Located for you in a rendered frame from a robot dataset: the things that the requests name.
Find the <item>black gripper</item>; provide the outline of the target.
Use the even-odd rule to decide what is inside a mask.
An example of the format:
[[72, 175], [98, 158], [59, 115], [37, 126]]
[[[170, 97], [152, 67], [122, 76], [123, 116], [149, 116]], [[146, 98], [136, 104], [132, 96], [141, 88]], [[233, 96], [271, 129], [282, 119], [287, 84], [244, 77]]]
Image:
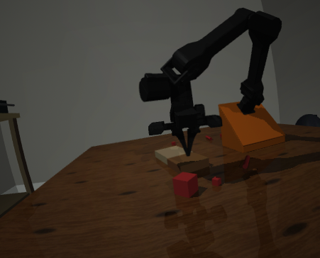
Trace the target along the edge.
[[[190, 97], [184, 97], [179, 99], [171, 99], [171, 103], [173, 101], [177, 101], [177, 105], [185, 105], [185, 101], [191, 101], [191, 105], [193, 106], [193, 98]], [[194, 141], [194, 137], [197, 133], [200, 133], [201, 130], [199, 129], [202, 125], [208, 125], [210, 128], [216, 128], [222, 126], [222, 119], [220, 116], [212, 115], [212, 116], [205, 116], [205, 119], [197, 120], [197, 126], [196, 127], [187, 127], [187, 143], [188, 143], [188, 149], [187, 144], [184, 138], [184, 133], [182, 129], [179, 129], [176, 127], [175, 122], [174, 123], [164, 123], [164, 121], [160, 122], [154, 122], [151, 123], [148, 126], [148, 132], [149, 135], [160, 135], [164, 130], [171, 130], [172, 136], [177, 136], [179, 141], [181, 142], [184, 151], [186, 153], [186, 156], [190, 156], [190, 152], [192, 149], [192, 143]]]

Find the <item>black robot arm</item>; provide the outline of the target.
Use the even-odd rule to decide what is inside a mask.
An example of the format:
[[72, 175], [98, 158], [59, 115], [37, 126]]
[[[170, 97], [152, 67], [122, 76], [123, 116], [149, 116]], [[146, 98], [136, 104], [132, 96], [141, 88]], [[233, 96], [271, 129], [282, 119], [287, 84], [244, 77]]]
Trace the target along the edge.
[[[139, 84], [142, 101], [179, 99], [192, 96], [191, 80], [197, 77], [210, 64], [210, 60], [219, 51], [234, 41], [244, 32], [253, 42], [248, 77], [241, 82], [241, 93], [244, 97], [236, 104], [243, 115], [255, 113], [255, 105], [264, 101], [263, 71], [269, 51], [282, 27], [282, 21], [262, 11], [251, 11], [239, 8], [221, 25], [217, 26], [203, 39], [182, 46], [160, 69], [162, 74], [145, 74]], [[172, 68], [178, 70], [176, 74]], [[172, 104], [173, 103], [173, 104]], [[175, 122], [179, 129], [196, 127], [197, 120], [205, 119], [203, 104], [192, 107], [191, 101], [177, 105], [173, 101], [170, 109], [170, 122]]]

